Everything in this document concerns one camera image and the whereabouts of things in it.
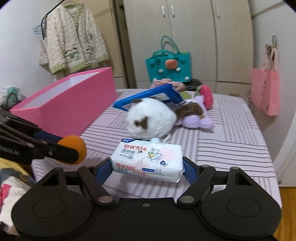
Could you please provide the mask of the orange soft ball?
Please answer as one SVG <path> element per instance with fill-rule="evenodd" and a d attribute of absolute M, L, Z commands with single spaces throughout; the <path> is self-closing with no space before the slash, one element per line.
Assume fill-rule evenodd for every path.
<path fill-rule="evenodd" d="M 69 161 L 61 161 L 62 163 L 69 164 L 69 165 L 76 165 L 81 163 L 87 156 L 87 148 L 84 140 L 79 136 L 67 136 L 62 138 L 59 142 L 59 145 L 66 146 L 69 148 L 73 148 L 78 152 L 78 159 L 74 163 L 70 163 Z"/>

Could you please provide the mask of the white wet wipes pack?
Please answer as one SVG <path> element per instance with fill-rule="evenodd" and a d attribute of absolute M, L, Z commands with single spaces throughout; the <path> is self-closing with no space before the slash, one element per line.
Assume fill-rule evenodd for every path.
<path fill-rule="evenodd" d="M 124 138 L 110 160 L 115 172 L 166 182 L 179 182 L 185 171 L 180 145 Z"/>

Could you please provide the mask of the pink fluffy plush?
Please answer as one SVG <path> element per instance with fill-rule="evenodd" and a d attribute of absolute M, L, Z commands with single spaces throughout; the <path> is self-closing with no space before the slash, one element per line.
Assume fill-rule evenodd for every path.
<path fill-rule="evenodd" d="M 204 97 L 203 103 L 205 108 L 208 110 L 211 109 L 214 104 L 213 93 L 211 88 L 207 85 L 202 84 L 199 86 L 198 92 L 200 95 Z"/>

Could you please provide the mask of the green soft egg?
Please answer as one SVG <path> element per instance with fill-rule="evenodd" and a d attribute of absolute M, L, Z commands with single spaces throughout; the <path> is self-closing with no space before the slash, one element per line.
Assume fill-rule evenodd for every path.
<path fill-rule="evenodd" d="M 191 96 L 189 95 L 189 93 L 186 92 L 186 91 L 180 92 L 180 96 L 182 97 L 183 100 L 186 100 L 186 99 L 190 99 L 191 98 Z"/>

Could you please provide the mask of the pink storage box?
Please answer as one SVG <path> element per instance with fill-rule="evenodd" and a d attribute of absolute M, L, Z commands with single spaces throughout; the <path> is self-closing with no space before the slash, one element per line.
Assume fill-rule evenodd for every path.
<path fill-rule="evenodd" d="M 80 135 L 117 99 L 110 67 L 69 75 L 38 91 L 11 109 L 60 137 Z"/>

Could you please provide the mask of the purple plush toy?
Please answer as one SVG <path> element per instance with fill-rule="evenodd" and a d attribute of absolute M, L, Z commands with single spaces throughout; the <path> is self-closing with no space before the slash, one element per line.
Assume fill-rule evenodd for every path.
<path fill-rule="evenodd" d="M 214 129 L 213 121 L 208 117 L 202 95 L 183 101 L 182 105 L 175 110 L 177 121 L 175 126 L 183 126 L 190 129 Z"/>

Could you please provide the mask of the striped bed sheet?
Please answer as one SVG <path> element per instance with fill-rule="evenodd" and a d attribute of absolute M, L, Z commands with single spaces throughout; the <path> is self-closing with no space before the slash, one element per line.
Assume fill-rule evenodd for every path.
<path fill-rule="evenodd" d="M 110 157 L 123 138 L 129 138 L 125 111 L 108 107 L 81 134 L 86 143 L 84 166 L 95 166 Z M 263 135 L 246 102 L 234 96 L 214 95 L 208 117 L 212 130 L 191 130 L 176 126 L 169 143 L 181 145 L 183 155 L 197 165 L 210 165 L 219 171 L 239 167 L 277 202 L 281 201 L 278 181 Z M 189 186 L 178 183 L 113 173 L 104 188 L 115 197 L 178 198 Z"/>

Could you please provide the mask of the white brown plush cat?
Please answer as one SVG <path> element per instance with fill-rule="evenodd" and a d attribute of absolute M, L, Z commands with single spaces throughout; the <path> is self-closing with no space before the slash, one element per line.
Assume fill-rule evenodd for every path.
<path fill-rule="evenodd" d="M 153 138 L 169 138 L 177 115 L 157 99 L 133 99 L 125 121 L 133 138 L 150 141 Z"/>

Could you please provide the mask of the blue framed tablet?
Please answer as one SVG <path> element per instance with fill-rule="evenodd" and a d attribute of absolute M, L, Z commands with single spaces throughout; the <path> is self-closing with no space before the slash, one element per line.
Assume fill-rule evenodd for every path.
<path fill-rule="evenodd" d="M 183 99 L 171 84 L 165 84 L 114 102 L 113 107 L 128 111 L 134 99 L 155 98 L 165 104 L 180 104 Z"/>

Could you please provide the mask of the black suitcase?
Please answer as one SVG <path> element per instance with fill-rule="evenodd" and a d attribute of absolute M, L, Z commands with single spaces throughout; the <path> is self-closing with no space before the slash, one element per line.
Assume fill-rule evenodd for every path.
<path fill-rule="evenodd" d="M 203 83 L 198 79 L 192 79 L 189 82 L 185 82 L 184 85 L 186 86 L 186 91 L 196 91 Z"/>

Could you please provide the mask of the cream fuzzy cardigan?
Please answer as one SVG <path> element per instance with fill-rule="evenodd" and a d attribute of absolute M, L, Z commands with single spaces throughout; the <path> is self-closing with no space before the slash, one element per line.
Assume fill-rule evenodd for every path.
<path fill-rule="evenodd" d="M 82 3 L 62 4 L 48 15 L 45 50 L 53 75 L 96 69 L 109 60 L 107 45 L 95 18 Z"/>

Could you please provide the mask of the teal felt tote bag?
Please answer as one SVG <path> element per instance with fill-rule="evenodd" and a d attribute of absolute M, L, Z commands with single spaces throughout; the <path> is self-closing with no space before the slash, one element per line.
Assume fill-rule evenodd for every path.
<path fill-rule="evenodd" d="M 192 61 L 190 52 L 181 52 L 169 36 L 161 38 L 161 49 L 145 60 L 150 82 L 169 78 L 176 82 L 192 80 Z"/>

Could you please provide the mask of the black clothes rack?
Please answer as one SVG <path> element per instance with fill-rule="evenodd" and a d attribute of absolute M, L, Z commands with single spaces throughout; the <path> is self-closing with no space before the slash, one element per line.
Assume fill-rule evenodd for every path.
<path fill-rule="evenodd" d="M 41 20 L 41 34 L 42 34 L 42 38 L 45 39 L 47 36 L 47 19 L 48 19 L 48 15 L 55 10 L 58 6 L 64 4 L 64 3 L 69 3 L 70 1 L 60 1 L 58 2 L 51 10 L 48 11 L 48 13 L 46 13 L 46 15 L 44 15 L 44 17 Z"/>

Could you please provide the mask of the beige wardrobe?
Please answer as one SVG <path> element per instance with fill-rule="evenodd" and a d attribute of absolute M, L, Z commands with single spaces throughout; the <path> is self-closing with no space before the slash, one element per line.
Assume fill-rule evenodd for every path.
<path fill-rule="evenodd" d="M 253 36 L 248 1 L 115 1 L 128 32 L 135 85 L 150 86 L 145 60 L 173 39 L 191 53 L 192 77 L 218 94 L 250 93 Z"/>

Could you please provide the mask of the white refrigerator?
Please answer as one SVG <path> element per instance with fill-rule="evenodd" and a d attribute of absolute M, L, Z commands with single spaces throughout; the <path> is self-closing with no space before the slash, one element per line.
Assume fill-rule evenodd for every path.
<path fill-rule="evenodd" d="M 295 10 L 293 1 L 249 1 L 254 68 L 265 92 L 252 112 L 281 187 L 295 186 Z"/>

